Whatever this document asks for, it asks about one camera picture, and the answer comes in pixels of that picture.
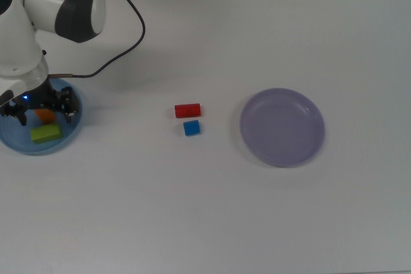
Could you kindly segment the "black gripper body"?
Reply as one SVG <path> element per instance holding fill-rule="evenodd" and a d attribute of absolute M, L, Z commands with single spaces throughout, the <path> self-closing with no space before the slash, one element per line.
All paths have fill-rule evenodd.
<path fill-rule="evenodd" d="M 40 86 L 13 98 L 11 102 L 32 110 L 42 108 L 60 110 L 64 102 L 62 99 L 64 86 L 59 82 L 59 79 L 47 78 Z"/>

